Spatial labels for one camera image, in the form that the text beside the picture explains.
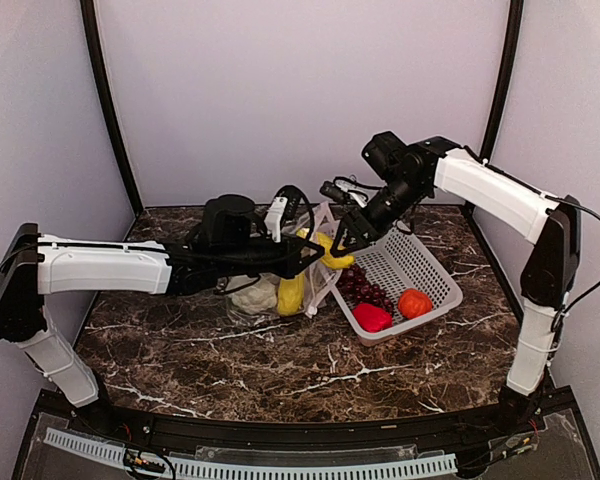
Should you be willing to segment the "white toy cauliflower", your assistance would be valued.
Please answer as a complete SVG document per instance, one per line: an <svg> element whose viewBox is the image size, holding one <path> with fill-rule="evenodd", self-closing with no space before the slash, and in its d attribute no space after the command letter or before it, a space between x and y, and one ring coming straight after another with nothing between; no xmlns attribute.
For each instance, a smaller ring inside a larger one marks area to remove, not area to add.
<svg viewBox="0 0 600 480"><path fill-rule="evenodd" d="M264 279L230 294L229 297L239 311L248 315L259 314L277 305L276 286Z"/></svg>

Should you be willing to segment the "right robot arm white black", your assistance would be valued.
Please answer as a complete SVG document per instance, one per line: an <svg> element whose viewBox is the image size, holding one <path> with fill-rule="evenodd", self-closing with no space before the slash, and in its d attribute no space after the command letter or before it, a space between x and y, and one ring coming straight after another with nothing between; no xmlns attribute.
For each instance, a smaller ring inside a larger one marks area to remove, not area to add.
<svg viewBox="0 0 600 480"><path fill-rule="evenodd" d="M441 190L486 211L517 231L533 249L520 277L523 319L515 357L490 424L510 434L538 407L549 361L559 347L580 264L581 216L572 196L556 197L479 159L447 138L405 144L391 131L374 135L361 155L384 186L341 219L330 252L335 257L380 240L411 207Z"/></svg>

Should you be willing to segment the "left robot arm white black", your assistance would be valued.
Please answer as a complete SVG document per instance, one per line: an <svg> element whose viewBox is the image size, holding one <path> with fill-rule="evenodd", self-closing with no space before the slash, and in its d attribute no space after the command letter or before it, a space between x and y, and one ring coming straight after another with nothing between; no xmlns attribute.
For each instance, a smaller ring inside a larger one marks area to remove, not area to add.
<svg viewBox="0 0 600 480"><path fill-rule="evenodd" d="M47 296L74 291L130 291L191 296L219 281L264 274L291 280L318 261L316 221L299 237L284 232L307 199L292 186L275 194L265 215L242 195L206 202L202 219L180 242L100 242L41 234L22 224L0 262L0 341L16 345L100 436L120 429L101 377L45 315Z"/></svg>

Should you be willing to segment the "dark red toy grapes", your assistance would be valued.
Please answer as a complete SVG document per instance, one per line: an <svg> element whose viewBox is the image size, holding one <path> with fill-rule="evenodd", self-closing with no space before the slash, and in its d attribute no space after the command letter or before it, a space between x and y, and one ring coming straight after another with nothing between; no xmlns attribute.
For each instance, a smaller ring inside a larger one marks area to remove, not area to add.
<svg viewBox="0 0 600 480"><path fill-rule="evenodd" d="M393 314L395 307L386 291L378 284L372 282L364 268L353 264L341 271L336 287L341 297L354 307L359 304L370 304Z"/></svg>

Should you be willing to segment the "white plastic mesh basket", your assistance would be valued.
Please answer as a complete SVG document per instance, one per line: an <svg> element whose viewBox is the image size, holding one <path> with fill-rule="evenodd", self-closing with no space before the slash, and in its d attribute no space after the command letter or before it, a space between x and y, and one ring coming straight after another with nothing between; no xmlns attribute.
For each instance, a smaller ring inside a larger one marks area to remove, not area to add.
<svg viewBox="0 0 600 480"><path fill-rule="evenodd" d="M336 284L332 294L359 341L365 346L379 344L418 328L445 315L463 300L463 293L455 280L416 235L400 231L403 226L400 223L374 245L356 252L356 264L365 271L371 283L379 285L392 303L397 303L405 290L413 288L426 294L433 308L431 312L413 320L395 311L391 327L371 333L364 330L354 318L353 310L357 302L346 296L342 284Z"/></svg>

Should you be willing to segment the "red toy bell pepper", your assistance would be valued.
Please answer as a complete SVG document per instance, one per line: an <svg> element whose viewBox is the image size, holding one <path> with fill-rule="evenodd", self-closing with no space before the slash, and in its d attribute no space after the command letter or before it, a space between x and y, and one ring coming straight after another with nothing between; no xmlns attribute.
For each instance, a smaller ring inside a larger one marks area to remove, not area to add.
<svg viewBox="0 0 600 480"><path fill-rule="evenodd" d="M390 313L369 303L357 305L352 313L357 324L368 333L378 333L393 326Z"/></svg>

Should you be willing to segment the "orange toy pumpkin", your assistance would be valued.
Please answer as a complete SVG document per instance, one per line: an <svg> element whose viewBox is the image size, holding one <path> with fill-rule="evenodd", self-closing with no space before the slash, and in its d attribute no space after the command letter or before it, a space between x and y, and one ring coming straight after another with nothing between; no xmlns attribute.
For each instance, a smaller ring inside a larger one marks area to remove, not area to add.
<svg viewBox="0 0 600 480"><path fill-rule="evenodd" d="M403 317L413 320L433 310L431 299L416 289L405 290L399 298L398 310Z"/></svg>

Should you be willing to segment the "small circuit board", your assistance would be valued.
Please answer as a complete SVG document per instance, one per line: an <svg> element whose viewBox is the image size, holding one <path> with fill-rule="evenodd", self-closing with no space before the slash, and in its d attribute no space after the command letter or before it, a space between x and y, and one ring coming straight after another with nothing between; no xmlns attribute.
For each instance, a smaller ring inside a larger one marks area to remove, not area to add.
<svg viewBox="0 0 600 480"><path fill-rule="evenodd" d="M151 461L142 457L142 452L132 452L126 449L123 454L123 465L132 473L163 474L166 466L157 461Z"/></svg>

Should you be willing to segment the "black front rail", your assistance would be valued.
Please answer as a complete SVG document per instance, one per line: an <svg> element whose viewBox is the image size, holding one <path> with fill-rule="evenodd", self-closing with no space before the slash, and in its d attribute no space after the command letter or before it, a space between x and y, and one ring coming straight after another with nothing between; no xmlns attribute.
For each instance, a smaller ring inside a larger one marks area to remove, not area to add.
<svg viewBox="0 0 600 480"><path fill-rule="evenodd" d="M290 451L333 447L373 448L414 443L423 449L469 449L500 438L496 405L448 414L344 423L257 423L197 419L124 407L117 417L129 425L132 440L163 451L194 451L200 446Z"/></svg>

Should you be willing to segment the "right black frame post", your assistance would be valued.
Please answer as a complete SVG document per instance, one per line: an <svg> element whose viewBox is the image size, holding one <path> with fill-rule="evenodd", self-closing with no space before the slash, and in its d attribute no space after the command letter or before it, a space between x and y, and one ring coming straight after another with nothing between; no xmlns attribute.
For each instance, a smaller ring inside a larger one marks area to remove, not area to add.
<svg viewBox="0 0 600 480"><path fill-rule="evenodd" d="M515 66L524 4L524 0L511 0L509 2L501 58L480 148L481 158L491 159L495 149Z"/></svg>

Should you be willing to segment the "black frame post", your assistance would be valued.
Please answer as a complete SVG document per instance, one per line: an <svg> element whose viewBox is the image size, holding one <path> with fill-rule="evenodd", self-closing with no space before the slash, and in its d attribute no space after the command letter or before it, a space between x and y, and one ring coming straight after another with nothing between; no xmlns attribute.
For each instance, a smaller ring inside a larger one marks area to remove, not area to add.
<svg viewBox="0 0 600 480"><path fill-rule="evenodd" d="M511 0L509 2L501 58L480 148L481 158L491 159L495 149L515 66L524 4L524 0Z"/></svg>
<svg viewBox="0 0 600 480"><path fill-rule="evenodd" d="M99 32L96 3L92 0L81 0L79 4L92 75L109 142L126 197L134 216L138 217L143 212L144 205L132 172L113 101Z"/></svg>

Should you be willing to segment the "left black frame post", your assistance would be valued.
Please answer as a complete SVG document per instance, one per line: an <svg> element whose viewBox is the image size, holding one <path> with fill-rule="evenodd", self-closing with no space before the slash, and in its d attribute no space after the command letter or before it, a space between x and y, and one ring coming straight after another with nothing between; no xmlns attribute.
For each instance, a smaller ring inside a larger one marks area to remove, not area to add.
<svg viewBox="0 0 600 480"><path fill-rule="evenodd" d="M144 205L132 172L113 101L99 32L96 3L92 0L81 0L79 4L92 75L109 142L126 197L134 216L138 217L143 212Z"/></svg>

